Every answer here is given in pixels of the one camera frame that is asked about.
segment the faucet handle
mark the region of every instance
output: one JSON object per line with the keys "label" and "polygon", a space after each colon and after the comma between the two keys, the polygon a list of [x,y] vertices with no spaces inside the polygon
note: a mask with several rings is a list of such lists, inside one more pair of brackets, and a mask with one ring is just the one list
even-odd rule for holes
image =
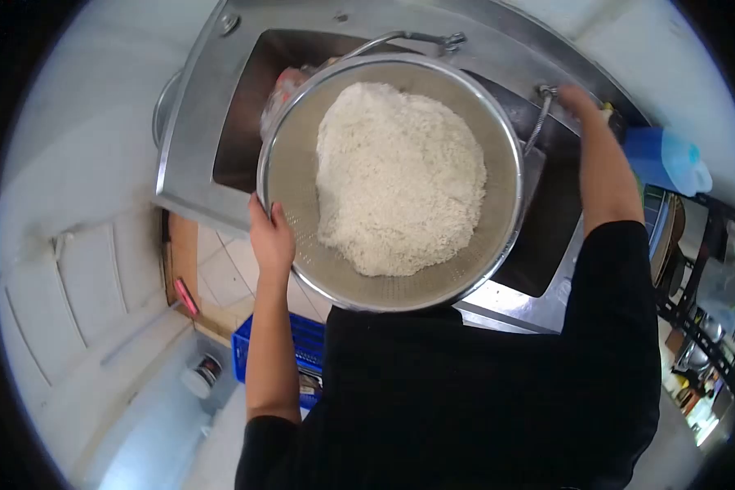
{"label": "faucet handle", "polygon": [[554,99],[558,97],[558,87],[554,85],[539,85],[536,91],[539,92],[539,96],[542,99],[546,99],[547,97],[552,97]]}
{"label": "faucet handle", "polygon": [[465,35],[465,32],[461,31],[455,32],[451,36],[444,37],[443,42],[441,43],[443,49],[449,53],[457,51],[458,49],[460,49],[461,44],[468,41],[468,38]]}

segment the sink counter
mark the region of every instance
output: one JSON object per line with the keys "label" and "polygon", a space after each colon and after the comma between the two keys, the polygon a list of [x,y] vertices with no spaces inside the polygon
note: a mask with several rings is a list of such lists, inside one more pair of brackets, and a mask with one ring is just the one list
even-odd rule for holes
{"label": "sink counter", "polygon": [[[160,145],[157,204],[231,234],[247,232],[261,147],[258,118],[278,67],[294,64],[301,51],[316,57],[309,62],[326,60],[397,29],[465,32],[468,42],[443,59],[496,95],[520,140],[530,134],[541,105],[540,84],[577,82],[613,103],[628,124],[647,124],[617,84],[566,41],[490,0],[222,0],[183,70]],[[421,42],[392,44],[439,55]],[[253,55],[258,49],[261,59]],[[525,162],[524,221],[512,254],[492,281],[455,305],[467,323],[513,332],[562,327],[582,244],[579,127],[557,104],[551,115],[537,155]]]}

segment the black shirt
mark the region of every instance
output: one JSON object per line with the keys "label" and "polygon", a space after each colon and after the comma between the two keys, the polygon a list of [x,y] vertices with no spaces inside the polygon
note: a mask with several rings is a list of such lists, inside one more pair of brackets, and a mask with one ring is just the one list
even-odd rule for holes
{"label": "black shirt", "polygon": [[645,228],[591,232],[559,336],[333,308],[323,386],[247,423],[237,488],[623,488],[661,386]]}

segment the stainless steel sink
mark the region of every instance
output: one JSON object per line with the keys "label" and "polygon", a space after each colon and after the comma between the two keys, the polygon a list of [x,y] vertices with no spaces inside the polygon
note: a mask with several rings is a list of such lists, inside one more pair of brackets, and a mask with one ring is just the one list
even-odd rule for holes
{"label": "stainless steel sink", "polygon": [[[525,141],[539,108],[478,74],[470,73],[509,114],[517,137]],[[580,138],[548,117],[535,149],[525,158],[523,224],[514,248],[492,280],[540,297],[556,273],[582,212]]]}
{"label": "stainless steel sink", "polygon": [[[240,191],[255,191],[262,140],[259,119],[275,80],[286,67],[318,66],[365,42],[341,34],[269,30],[258,37],[225,118],[212,179]],[[385,51],[409,51],[382,45]],[[497,83],[469,72],[510,115],[520,140],[530,134],[539,108]],[[512,252],[492,278],[539,297],[548,288],[581,214],[578,187],[579,138],[548,117],[534,149],[524,159],[522,227]]]}
{"label": "stainless steel sink", "polygon": [[[342,34],[272,29],[264,31],[247,58],[226,114],[218,144],[212,179],[216,183],[251,193],[256,190],[256,164],[262,139],[259,121],[275,81],[287,67],[320,66],[366,42]],[[381,45],[376,52],[408,52]]]}

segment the floor tile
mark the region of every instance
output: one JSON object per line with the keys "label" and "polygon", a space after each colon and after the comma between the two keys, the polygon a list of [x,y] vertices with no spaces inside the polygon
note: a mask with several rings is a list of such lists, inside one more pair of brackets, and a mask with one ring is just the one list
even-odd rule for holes
{"label": "floor tile", "polygon": [[196,246],[196,263],[201,265],[223,247],[218,234],[210,227],[199,225],[199,240]]}
{"label": "floor tile", "polygon": [[235,315],[236,324],[237,326],[239,326],[242,325],[245,320],[247,320],[247,317],[253,314],[254,303],[255,300],[253,299],[253,296],[247,296],[243,299],[240,299],[236,303],[229,305],[228,307],[226,307],[226,310],[229,311],[229,313]]}
{"label": "floor tile", "polygon": [[210,287],[207,285],[207,282],[201,277],[201,274],[198,274],[198,277],[199,296],[201,297],[201,300],[212,304],[218,304],[218,300],[212,295],[212,291],[210,291]]}
{"label": "floor tile", "polygon": [[225,249],[201,264],[199,272],[219,305],[230,305],[251,294]]}
{"label": "floor tile", "polygon": [[297,284],[297,281],[291,277],[288,279],[288,289],[286,295],[288,301],[288,310],[292,313],[302,315],[306,319],[319,321],[323,323],[321,315],[318,314],[314,305],[305,295],[303,289]]}
{"label": "floor tile", "polygon": [[228,245],[232,242],[232,240],[234,240],[233,236],[221,230],[218,230],[218,237],[220,238],[220,241],[221,243],[223,243],[224,246]]}
{"label": "floor tile", "polygon": [[256,263],[255,255],[253,255],[250,240],[236,238],[225,249],[229,253],[232,262],[234,262],[236,269],[240,271],[245,284],[255,294],[256,284],[258,283],[258,263]]}
{"label": "floor tile", "polygon": [[327,298],[321,295],[319,292],[314,291],[300,278],[295,278],[299,287],[305,292],[305,296],[308,297],[310,304],[313,305],[316,312],[319,314],[324,323],[327,321],[329,316],[329,310],[332,309],[332,303]]}
{"label": "floor tile", "polygon": [[201,314],[207,319],[207,328],[223,337],[231,336],[231,332],[242,325],[242,322],[237,322],[234,313],[217,305],[205,303]]}

